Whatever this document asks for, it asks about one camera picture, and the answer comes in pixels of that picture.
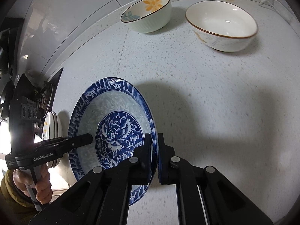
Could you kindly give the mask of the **person's left hand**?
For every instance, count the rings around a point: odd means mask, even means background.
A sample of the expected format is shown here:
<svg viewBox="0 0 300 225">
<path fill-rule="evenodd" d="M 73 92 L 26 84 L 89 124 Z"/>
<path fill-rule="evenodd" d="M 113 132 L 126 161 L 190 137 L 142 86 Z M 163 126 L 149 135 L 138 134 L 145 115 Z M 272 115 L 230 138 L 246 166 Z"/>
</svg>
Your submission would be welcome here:
<svg viewBox="0 0 300 225">
<path fill-rule="evenodd" d="M 52 199 L 53 191 L 51 189 L 50 183 L 50 173 L 48 172 L 48 167 L 46 164 L 41 165 L 41 179 L 35 185 L 37 191 L 36 199 L 42 205 L 47 204 Z M 13 181 L 18 189 L 20 189 L 26 196 L 30 197 L 26 185 L 32 185 L 33 180 L 29 174 L 16 169 L 13 171 Z"/>
</svg>

